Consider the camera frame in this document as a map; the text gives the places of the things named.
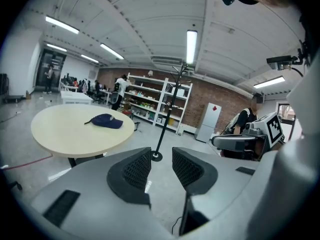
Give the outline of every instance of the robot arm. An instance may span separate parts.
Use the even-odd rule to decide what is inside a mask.
[[[266,114],[254,122],[245,125],[240,135],[220,135],[212,138],[211,143],[217,148],[234,152],[245,152],[248,143],[263,140],[260,156],[268,152],[283,137],[280,119],[276,112]]]

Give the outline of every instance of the white shelving unit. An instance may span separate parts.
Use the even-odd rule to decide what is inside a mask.
[[[146,111],[154,113],[154,120],[151,120],[151,119],[149,119],[149,118],[147,118],[145,116],[142,116],[142,115],[138,115],[138,114],[134,114],[134,115],[136,117],[139,117],[139,118],[142,118],[144,120],[147,120],[147,121],[151,122],[153,126],[155,126],[155,125],[164,126],[164,124],[162,122],[158,122],[157,119],[158,119],[158,116],[162,116],[162,117],[167,117],[168,116],[168,114],[166,112],[163,112],[163,108],[164,108],[164,106],[166,106],[165,100],[167,99],[167,97],[172,97],[173,96],[173,93],[167,91],[168,88],[170,88],[169,84],[174,85],[175,83],[174,82],[169,82],[168,78],[166,78],[165,80],[160,80],[160,79],[155,79],[155,78],[131,75],[129,73],[128,74],[128,79],[130,80],[130,78],[135,79],[136,82],[139,81],[139,82],[142,83],[142,86],[141,85],[136,85],[136,84],[131,84],[130,85],[131,87],[133,87],[133,89],[135,91],[143,92],[143,90],[145,90],[145,91],[150,91],[150,92],[154,92],[154,93],[160,94],[159,100],[156,100],[156,99],[148,98],[148,97],[145,97],[145,96],[136,95],[136,94],[131,93],[131,92],[125,92],[126,95],[131,95],[132,97],[145,99],[145,100],[148,100],[150,102],[154,102],[154,104],[156,105],[155,109],[152,109],[152,108],[148,108],[146,106],[141,106],[141,105],[134,104],[134,103],[130,102],[130,104],[132,106],[134,106],[135,108],[139,108],[141,110],[146,110]],[[146,87],[146,86],[144,86],[144,83],[157,84],[159,86],[159,89]],[[185,111],[186,111],[186,108],[187,108],[187,104],[188,104],[188,101],[189,101],[190,93],[191,93],[191,90],[192,90],[192,85],[193,85],[192,83],[190,85],[185,85],[185,84],[182,85],[182,89],[185,90],[185,93],[187,93],[187,96],[178,96],[178,95],[176,96],[176,101],[177,101],[177,99],[180,99],[180,100],[184,101],[184,107],[174,107],[173,108],[173,111],[175,111],[175,110],[182,111],[181,112],[181,116],[177,116],[177,115],[173,115],[173,114],[170,115],[170,118],[172,118],[175,121],[177,121],[178,125],[177,125],[177,127],[175,127],[173,125],[169,125],[168,124],[167,128],[171,129],[171,130],[174,130],[175,133],[178,132],[178,129],[179,129],[179,127],[181,125],[181,122],[182,122],[182,119],[184,117],[184,114],[185,114]]]

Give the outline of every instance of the coat rack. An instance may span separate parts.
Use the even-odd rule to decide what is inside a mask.
[[[187,83],[191,83],[191,81],[187,81],[187,82],[183,82],[183,83],[180,83],[180,80],[182,78],[182,76],[184,74],[186,74],[186,69],[188,67],[187,64],[182,64],[181,66],[181,69],[180,71],[178,69],[176,69],[174,66],[172,66],[178,73],[177,75],[177,78],[171,73],[171,76],[173,77],[174,79],[174,82],[175,82],[175,85],[173,84],[169,84],[171,87],[175,87],[174,89],[174,93],[173,93],[173,96],[172,96],[172,101],[171,101],[171,104],[169,105],[167,103],[167,105],[169,105],[169,110],[168,110],[168,113],[167,113],[167,116],[166,116],[166,119],[165,119],[165,122],[164,122],[164,126],[162,128],[162,132],[161,132],[161,136],[160,136],[160,139],[159,139],[159,142],[158,142],[158,145],[156,147],[156,150],[152,150],[151,151],[151,160],[152,161],[155,161],[155,162],[160,162],[163,158],[163,155],[159,152],[159,148],[160,148],[160,145],[161,145],[161,142],[162,142],[162,139],[165,135],[165,131],[166,131],[166,128],[167,128],[167,125],[168,125],[168,122],[169,122],[169,118],[170,118],[170,115],[171,115],[171,111],[172,109],[174,108],[174,104],[175,104],[175,100],[176,100],[176,97],[177,97],[177,93],[178,93],[178,89],[181,88],[181,85],[183,84],[187,84]]]

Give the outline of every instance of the round table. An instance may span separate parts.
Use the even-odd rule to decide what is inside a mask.
[[[88,123],[100,114],[110,114],[123,121],[121,128],[111,129]],[[86,104],[63,104],[40,111],[31,122],[35,141],[55,156],[75,159],[102,156],[121,144],[134,132],[134,122],[126,115],[106,107]]]

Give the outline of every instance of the black slot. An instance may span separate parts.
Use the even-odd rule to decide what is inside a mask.
[[[65,190],[44,212],[43,216],[52,224],[60,227],[79,196],[78,192]]]
[[[255,171],[254,169],[246,168],[246,167],[239,167],[235,169],[236,171],[243,173],[243,174],[248,174],[248,175],[254,175]]]

